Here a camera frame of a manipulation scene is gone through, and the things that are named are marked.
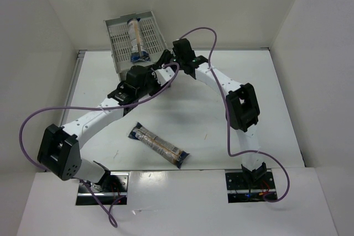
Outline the blue orange spaghetti bag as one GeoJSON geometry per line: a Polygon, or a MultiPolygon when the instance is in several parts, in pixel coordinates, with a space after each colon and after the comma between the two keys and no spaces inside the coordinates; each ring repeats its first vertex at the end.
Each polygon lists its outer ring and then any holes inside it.
{"type": "Polygon", "coordinates": [[[140,28],[140,19],[133,18],[127,22],[128,35],[131,42],[131,62],[148,62],[150,61],[150,56],[147,48],[145,47],[145,42],[142,37],[142,31],[140,28]]]}

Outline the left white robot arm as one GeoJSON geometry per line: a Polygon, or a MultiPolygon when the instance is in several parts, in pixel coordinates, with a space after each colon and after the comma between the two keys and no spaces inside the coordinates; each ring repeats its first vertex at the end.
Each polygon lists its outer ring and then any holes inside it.
{"type": "Polygon", "coordinates": [[[158,93],[174,76],[171,67],[133,66],[125,80],[110,92],[97,110],[61,127],[45,129],[37,160],[61,180],[82,179],[104,186],[110,170],[97,161],[83,159],[80,150],[103,128],[123,118],[141,98],[158,93]]]}

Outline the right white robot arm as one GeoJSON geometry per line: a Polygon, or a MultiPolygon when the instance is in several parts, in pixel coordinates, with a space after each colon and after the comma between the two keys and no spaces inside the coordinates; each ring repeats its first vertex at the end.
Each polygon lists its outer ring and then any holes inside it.
{"type": "Polygon", "coordinates": [[[171,63],[178,64],[185,74],[220,93],[226,111],[227,152],[230,157],[242,156],[243,179],[249,189],[254,188],[266,174],[266,164],[257,155],[260,149],[257,137],[260,109],[254,87],[250,83],[232,80],[212,66],[210,58],[196,56],[185,38],[173,42],[172,51],[164,50],[154,63],[154,69],[171,63]],[[231,129],[236,131],[241,148],[234,155],[231,153],[231,129]]]}

